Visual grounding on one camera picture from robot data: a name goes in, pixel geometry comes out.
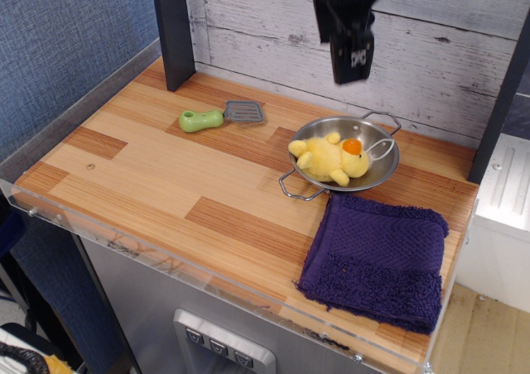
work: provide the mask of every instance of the wooden countertop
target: wooden countertop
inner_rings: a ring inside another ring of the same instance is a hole
[[[227,121],[193,134],[179,128],[183,111],[224,110],[230,99],[260,102],[265,122]],[[311,202],[290,199],[278,179],[292,168],[287,144],[294,132],[332,114],[204,74],[168,92],[158,60],[23,175],[17,187],[31,194],[17,198],[45,205],[81,234],[88,229],[107,237],[116,229],[130,235],[132,244],[145,244],[145,251],[155,247],[154,256],[181,257],[188,267],[193,263],[213,278],[218,274],[224,292],[232,287],[243,300],[261,295],[277,301],[265,309],[310,333],[326,333],[330,346],[361,352],[379,367],[414,372],[410,363],[424,363],[431,337],[337,309],[328,312],[293,285],[328,195]],[[401,153],[396,172],[359,195],[444,216],[450,236],[441,274],[448,296],[478,191],[465,181],[475,151],[405,131],[394,137]],[[289,177],[287,187],[301,194],[317,191],[299,175]],[[104,226],[97,230],[99,223]],[[188,270],[192,276],[199,272]]]

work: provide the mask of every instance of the yellow plush toy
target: yellow plush toy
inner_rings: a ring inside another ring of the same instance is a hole
[[[368,155],[361,142],[340,140],[338,132],[291,141],[288,148],[297,158],[296,165],[315,181],[334,181],[347,187],[350,177],[359,178],[368,171]]]

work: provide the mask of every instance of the spatula head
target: spatula head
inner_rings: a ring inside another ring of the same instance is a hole
[[[254,101],[228,101],[224,111],[226,117],[233,122],[262,122],[262,107]]]

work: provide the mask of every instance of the green spatula handle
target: green spatula handle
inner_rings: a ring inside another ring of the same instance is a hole
[[[198,132],[205,128],[219,127],[223,121],[223,113],[217,109],[204,113],[184,111],[179,117],[179,124],[184,132]]]

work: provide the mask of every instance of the black post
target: black post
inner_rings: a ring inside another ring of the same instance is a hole
[[[175,91],[195,73],[186,0],[154,0],[166,85]]]
[[[480,140],[479,149],[473,160],[470,174],[467,180],[480,184],[484,173],[488,168],[489,159],[494,153],[495,145],[499,139],[500,132],[503,129],[504,120],[508,115],[513,101],[513,97],[517,93],[524,70],[526,69],[528,58],[530,57],[530,10],[527,14],[527,19],[524,22],[523,29],[515,50],[513,51],[512,60],[504,76],[503,84],[499,91],[499,96],[495,102],[494,110],[489,117],[488,126],[484,131],[482,140]]]

